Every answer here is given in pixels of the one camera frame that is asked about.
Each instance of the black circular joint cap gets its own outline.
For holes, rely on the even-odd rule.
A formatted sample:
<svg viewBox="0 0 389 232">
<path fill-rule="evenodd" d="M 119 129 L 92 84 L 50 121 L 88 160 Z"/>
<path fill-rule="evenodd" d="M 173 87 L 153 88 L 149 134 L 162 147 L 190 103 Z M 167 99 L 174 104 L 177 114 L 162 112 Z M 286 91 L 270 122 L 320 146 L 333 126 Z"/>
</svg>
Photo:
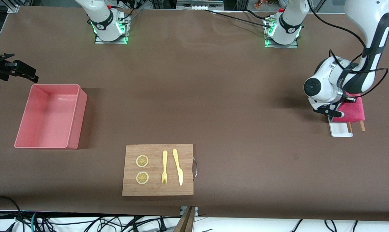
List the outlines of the black circular joint cap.
<svg viewBox="0 0 389 232">
<path fill-rule="evenodd" d="M 322 84 L 316 78 L 309 78 L 305 81 L 304 90 L 306 95 L 312 97 L 321 91 Z"/>
</svg>

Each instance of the yellow utensil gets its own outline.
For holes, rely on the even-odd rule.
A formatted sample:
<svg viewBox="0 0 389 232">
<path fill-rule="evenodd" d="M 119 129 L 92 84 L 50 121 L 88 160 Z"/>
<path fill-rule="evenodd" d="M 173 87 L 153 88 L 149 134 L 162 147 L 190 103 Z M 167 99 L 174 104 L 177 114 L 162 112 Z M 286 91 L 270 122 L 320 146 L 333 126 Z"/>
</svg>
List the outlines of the yellow utensil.
<svg viewBox="0 0 389 232">
<path fill-rule="evenodd" d="M 167 185 L 167 151 L 163 151 L 163 173 L 162 173 L 162 184 Z"/>
<path fill-rule="evenodd" d="M 173 149 L 173 157 L 174 161 L 176 162 L 177 174 L 179 175 L 179 185 L 183 185 L 183 170 L 180 168 L 179 156 L 176 149 Z"/>
</svg>

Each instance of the wooden fork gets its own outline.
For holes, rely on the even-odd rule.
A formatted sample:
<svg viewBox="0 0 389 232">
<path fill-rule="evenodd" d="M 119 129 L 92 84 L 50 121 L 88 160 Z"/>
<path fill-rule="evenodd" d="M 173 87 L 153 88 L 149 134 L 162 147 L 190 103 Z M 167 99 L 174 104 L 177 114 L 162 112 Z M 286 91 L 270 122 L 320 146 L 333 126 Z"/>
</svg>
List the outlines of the wooden fork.
<svg viewBox="0 0 389 232">
<path fill-rule="evenodd" d="M 163 151 L 163 173 L 162 173 L 162 184 L 163 185 L 167 185 L 166 166 L 167 166 L 167 151 Z"/>
</svg>

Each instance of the teal cable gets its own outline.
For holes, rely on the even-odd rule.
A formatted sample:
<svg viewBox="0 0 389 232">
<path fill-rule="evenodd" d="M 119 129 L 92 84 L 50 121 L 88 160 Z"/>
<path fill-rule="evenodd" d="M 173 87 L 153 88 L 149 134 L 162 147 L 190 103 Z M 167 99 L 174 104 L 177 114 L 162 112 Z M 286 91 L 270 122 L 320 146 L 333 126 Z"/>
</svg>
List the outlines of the teal cable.
<svg viewBox="0 0 389 232">
<path fill-rule="evenodd" d="M 37 212 L 35 212 L 35 213 L 33 214 L 33 217 L 31 217 L 31 232 L 34 232 L 34 219 L 35 219 L 35 217 L 36 217 L 36 213 L 37 213 Z"/>
</svg>

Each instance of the knife handle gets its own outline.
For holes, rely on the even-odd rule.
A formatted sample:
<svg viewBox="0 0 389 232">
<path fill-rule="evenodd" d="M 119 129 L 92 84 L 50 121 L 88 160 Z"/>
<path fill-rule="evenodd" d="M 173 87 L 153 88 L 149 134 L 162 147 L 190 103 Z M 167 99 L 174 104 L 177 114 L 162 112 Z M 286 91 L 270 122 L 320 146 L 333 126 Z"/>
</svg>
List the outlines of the knife handle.
<svg viewBox="0 0 389 232">
<path fill-rule="evenodd" d="M 163 171 L 166 172 L 167 166 L 167 151 L 163 151 Z"/>
<path fill-rule="evenodd" d="M 177 154 L 177 150 L 176 149 L 173 149 L 173 157 L 174 157 L 174 161 L 176 162 L 177 169 L 180 169 L 180 166 L 179 166 L 179 156 Z"/>
</svg>

